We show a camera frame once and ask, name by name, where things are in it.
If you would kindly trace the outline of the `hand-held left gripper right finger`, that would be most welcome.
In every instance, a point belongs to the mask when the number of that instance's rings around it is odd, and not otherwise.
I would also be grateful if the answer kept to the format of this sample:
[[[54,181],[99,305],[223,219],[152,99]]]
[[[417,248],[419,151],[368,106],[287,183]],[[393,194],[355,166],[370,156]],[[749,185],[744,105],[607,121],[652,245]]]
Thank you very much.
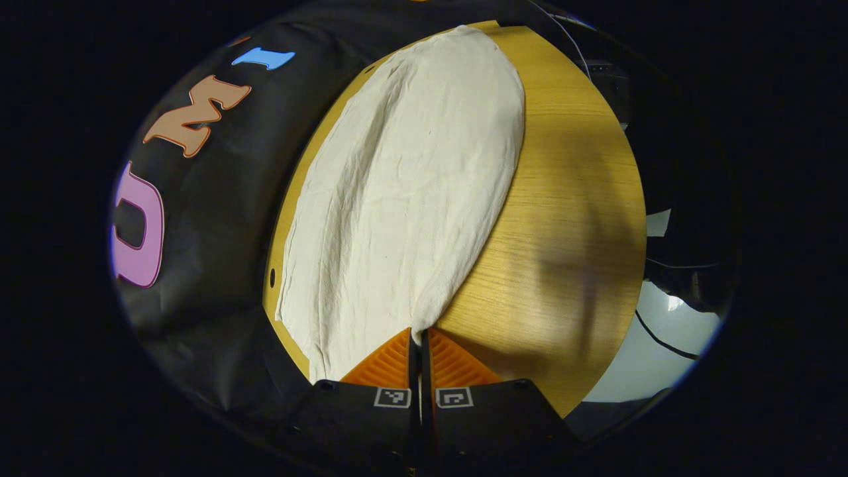
[[[532,380],[503,380],[445,333],[422,333],[422,474],[533,473],[575,453],[575,435]]]

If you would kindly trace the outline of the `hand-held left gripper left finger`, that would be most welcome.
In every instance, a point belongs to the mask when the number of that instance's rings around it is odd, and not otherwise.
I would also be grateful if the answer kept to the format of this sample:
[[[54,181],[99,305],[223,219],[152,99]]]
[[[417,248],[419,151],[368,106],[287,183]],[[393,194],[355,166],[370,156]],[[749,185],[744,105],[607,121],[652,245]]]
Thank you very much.
[[[318,380],[285,422],[285,450],[320,474],[414,474],[419,356],[411,329],[345,377]]]

